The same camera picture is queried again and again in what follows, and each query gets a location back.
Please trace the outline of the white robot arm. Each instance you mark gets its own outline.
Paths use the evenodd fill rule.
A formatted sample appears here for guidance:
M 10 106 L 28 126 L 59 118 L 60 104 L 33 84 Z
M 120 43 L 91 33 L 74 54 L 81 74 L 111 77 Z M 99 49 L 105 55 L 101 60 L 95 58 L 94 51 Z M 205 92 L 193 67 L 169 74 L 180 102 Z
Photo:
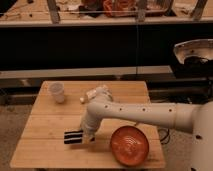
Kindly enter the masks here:
M 105 90 L 87 93 L 80 128 L 95 136 L 105 118 L 128 120 L 191 133 L 190 171 L 213 171 L 213 101 L 205 104 L 119 103 Z

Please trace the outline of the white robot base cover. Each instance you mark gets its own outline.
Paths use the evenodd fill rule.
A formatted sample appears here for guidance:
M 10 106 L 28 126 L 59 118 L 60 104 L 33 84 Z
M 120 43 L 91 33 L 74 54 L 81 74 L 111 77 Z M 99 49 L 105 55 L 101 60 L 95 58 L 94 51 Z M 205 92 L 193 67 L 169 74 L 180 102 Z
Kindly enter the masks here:
M 205 62 L 213 60 L 213 39 L 194 39 L 177 43 L 173 48 L 174 55 L 180 64 L 191 57 L 198 57 Z

